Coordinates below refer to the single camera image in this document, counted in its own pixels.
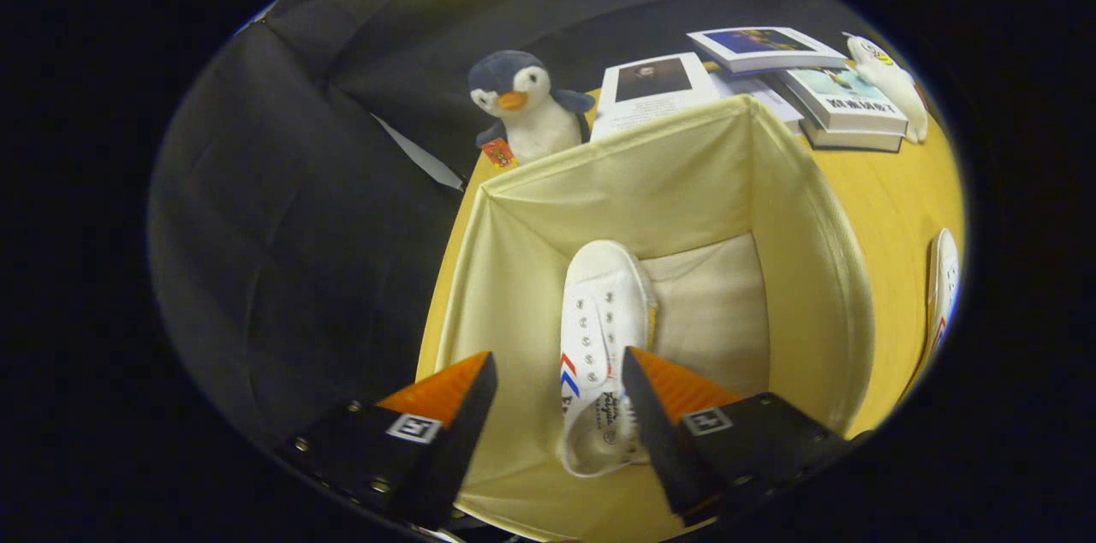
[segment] book cover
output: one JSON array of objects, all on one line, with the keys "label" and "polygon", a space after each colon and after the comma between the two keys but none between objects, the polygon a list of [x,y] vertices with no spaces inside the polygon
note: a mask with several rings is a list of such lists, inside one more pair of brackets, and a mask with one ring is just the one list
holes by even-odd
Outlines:
[{"label": "book cover", "polygon": [[779,77],[826,129],[905,134],[902,111],[847,66],[780,70]]},{"label": "book cover", "polygon": [[776,118],[784,122],[784,125],[790,129],[791,134],[797,136],[802,134],[799,126],[799,122],[803,118],[802,113],[799,113],[799,110],[795,105],[791,105],[790,102],[777,93],[769,86],[769,81],[766,81],[763,77],[754,75],[735,76],[728,73],[726,70],[708,72],[708,76],[711,77],[711,82],[716,86],[716,91],[719,92],[721,99],[743,93],[752,95],[767,106],[776,115]]},{"label": "book cover", "polygon": [[720,66],[739,73],[812,66],[841,67],[847,57],[790,27],[731,27],[687,34]]},{"label": "book cover", "polygon": [[716,86],[695,53],[613,66],[605,70],[590,139],[716,100]]}]

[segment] penguin plush toy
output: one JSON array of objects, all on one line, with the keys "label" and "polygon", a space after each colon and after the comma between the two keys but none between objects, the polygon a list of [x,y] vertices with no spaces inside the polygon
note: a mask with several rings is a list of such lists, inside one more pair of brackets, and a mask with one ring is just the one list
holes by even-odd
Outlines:
[{"label": "penguin plush toy", "polygon": [[590,140],[585,113],[594,99],[553,89],[539,59],[521,50],[499,50],[468,71],[472,102],[499,121],[476,136],[477,147],[502,138],[518,165]]}]

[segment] white sneaker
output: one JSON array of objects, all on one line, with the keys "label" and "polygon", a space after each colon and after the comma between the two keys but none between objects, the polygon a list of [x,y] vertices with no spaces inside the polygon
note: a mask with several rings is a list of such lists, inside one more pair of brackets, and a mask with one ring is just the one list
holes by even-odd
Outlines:
[{"label": "white sneaker", "polygon": [[595,477],[646,456],[620,380],[624,350],[651,349],[658,304],[638,259],[616,241],[574,254],[563,284],[560,394],[563,468]]},{"label": "white sneaker", "polygon": [[959,293],[959,250],[947,228],[936,235],[932,258],[928,259],[928,341],[925,358],[935,354],[951,323]]}]

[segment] penguin beak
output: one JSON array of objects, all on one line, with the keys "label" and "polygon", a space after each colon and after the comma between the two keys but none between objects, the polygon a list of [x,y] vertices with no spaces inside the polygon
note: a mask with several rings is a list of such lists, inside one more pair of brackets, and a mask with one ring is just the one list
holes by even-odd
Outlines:
[{"label": "penguin beak", "polygon": [[516,111],[528,102],[529,94],[524,91],[509,91],[499,97],[499,108],[504,111]]}]

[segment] white plush toy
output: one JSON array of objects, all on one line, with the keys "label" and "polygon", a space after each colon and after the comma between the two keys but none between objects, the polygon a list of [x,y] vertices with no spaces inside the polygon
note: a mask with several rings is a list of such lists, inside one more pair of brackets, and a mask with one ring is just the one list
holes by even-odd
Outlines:
[{"label": "white plush toy", "polygon": [[848,36],[848,52],[856,61],[856,71],[877,87],[902,114],[910,120],[905,139],[914,145],[925,142],[928,136],[928,113],[925,102],[917,93],[916,83],[910,72],[894,64],[880,47],[861,36]]}]

